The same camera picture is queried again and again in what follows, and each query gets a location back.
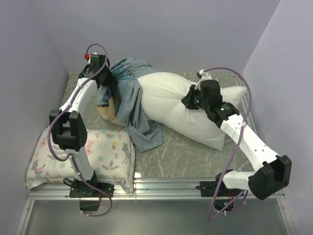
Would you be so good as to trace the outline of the blue-grey pillowcase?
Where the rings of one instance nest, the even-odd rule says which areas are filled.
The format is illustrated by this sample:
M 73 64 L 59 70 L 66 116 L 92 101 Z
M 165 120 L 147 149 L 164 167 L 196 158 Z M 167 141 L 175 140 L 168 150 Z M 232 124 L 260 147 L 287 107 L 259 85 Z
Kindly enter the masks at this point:
M 96 105 L 107 105 L 114 98 L 117 120 L 125 124 L 125 131 L 132 138 L 139 152 L 145 152 L 163 144 L 162 125 L 148 120 L 141 105 L 143 89 L 138 79 L 158 72 L 148 62 L 125 57 L 111 68 L 116 83 L 100 87 Z

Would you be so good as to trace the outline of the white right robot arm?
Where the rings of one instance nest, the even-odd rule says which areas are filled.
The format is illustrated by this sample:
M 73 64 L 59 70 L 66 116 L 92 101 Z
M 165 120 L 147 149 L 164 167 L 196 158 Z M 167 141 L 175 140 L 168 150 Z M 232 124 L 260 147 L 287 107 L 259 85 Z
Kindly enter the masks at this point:
M 289 185 L 291 159 L 270 149 L 247 125 L 238 109 L 223 101 L 217 81 L 203 80 L 198 85 L 191 85 L 181 101 L 189 110 L 205 111 L 208 119 L 238 144 L 254 169 L 253 172 L 227 169 L 217 175 L 211 186 L 215 196 L 229 196 L 233 190 L 248 190 L 264 200 Z

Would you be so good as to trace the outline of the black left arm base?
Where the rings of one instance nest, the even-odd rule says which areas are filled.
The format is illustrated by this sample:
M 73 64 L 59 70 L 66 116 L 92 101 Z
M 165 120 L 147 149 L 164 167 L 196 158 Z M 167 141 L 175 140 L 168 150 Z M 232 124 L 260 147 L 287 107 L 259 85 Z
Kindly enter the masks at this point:
M 104 191 L 108 196 L 113 196 L 114 185 L 98 182 L 97 179 L 87 181 L 92 186 Z M 79 208 L 83 212 L 94 212 L 100 207 L 101 199 L 107 198 L 102 193 L 90 188 L 83 181 L 77 179 L 63 179 L 63 183 L 70 187 L 69 198 L 79 198 Z

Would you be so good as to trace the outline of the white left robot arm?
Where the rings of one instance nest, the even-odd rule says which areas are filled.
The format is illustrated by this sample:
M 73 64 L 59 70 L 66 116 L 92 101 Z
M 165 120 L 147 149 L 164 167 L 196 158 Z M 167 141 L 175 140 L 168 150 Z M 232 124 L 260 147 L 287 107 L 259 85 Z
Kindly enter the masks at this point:
M 107 56 L 85 54 L 85 59 L 88 64 L 79 74 L 72 94 L 59 110 L 52 110 L 49 114 L 47 142 L 57 161 L 70 161 L 75 172 L 72 188 L 79 188 L 87 197 L 93 197 L 98 193 L 99 185 L 85 150 L 88 134 L 81 113 L 93 94 L 113 82 L 114 78 L 109 71 Z

